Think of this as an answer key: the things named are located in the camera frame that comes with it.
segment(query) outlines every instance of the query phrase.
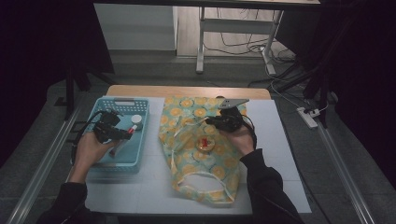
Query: white wall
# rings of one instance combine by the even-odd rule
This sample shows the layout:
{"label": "white wall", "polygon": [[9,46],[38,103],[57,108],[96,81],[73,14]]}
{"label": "white wall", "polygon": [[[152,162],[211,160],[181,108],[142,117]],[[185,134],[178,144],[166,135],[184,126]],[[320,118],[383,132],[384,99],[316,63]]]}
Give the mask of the white wall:
{"label": "white wall", "polygon": [[109,49],[177,48],[177,7],[94,5]]}

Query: hand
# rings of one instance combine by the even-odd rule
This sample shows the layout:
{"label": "hand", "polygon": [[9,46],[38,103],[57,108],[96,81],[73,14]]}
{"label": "hand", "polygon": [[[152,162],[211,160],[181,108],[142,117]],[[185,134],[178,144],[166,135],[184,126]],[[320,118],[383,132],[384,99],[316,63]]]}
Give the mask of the hand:
{"label": "hand", "polygon": [[91,166],[97,163],[106,152],[116,146],[118,141],[100,143],[94,133],[85,133],[78,142],[75,164],[72,167],[68,182],[85,183]]}
{"label": "hand", "polygon": [[254,150],[253,139],[247,127],[242,125],[242,127],[235,132],[227,133],[224,131],[219,131],[220,134],[226,136],[228,140],[239,149],[243,156]]}

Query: blue plastic basket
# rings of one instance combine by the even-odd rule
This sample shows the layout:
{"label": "blue plastic basket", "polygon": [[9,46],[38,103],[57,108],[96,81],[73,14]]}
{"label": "blue plastic basket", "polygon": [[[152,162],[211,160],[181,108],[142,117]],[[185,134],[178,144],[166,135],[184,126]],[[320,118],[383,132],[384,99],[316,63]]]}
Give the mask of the blue plastic basket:
{"label": "blue plastic basket", "polygon": [[[149,123],[149,101],[139,98],[120,98],[120,97],[102,97],[96,100],[90,117],[99,110],[116,110],[120,113],[120,122],[116,128],[128,130],[133,126],[131,116],[140,115],[142,117],[143,128],[134,131],[131,139],[123,146],[122,150],[116,157],[107,154],[99,160],[90,170],[93,172],[105,173],[128,173],[136,174],[140,169],[142,150],[145,143],[146,129]],[[96,116],[92,122],[99,120]],[[94,124],[87,127],[86,132],[91,131]]]}

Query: wooden table edge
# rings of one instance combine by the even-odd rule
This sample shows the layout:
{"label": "wooden table edge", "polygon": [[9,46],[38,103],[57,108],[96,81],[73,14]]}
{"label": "wooden table edge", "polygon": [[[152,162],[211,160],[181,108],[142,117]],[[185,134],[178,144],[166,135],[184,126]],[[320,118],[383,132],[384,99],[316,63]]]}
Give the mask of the wooden table edge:
{"label": "wooden table edge", "polygon": [[107,96],[167,97],[174,95],[188,97],[217,97],[229,99],[271,100],[267,89],[223,88],[223,87],[179,87],[179,86],[139,86],[113,85]]}

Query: white cap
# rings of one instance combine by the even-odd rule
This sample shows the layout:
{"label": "white cap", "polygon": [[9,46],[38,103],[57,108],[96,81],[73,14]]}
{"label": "white cap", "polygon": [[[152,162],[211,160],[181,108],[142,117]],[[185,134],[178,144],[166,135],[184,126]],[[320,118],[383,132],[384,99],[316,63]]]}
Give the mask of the white cap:
{"label": "white cap", "polygon": [[138,123],[142,122],[142,116],[140,116],[140,115],[133,115],[133,116],[131,117],[131,122],[134,123],[134,124],[138,124]]}

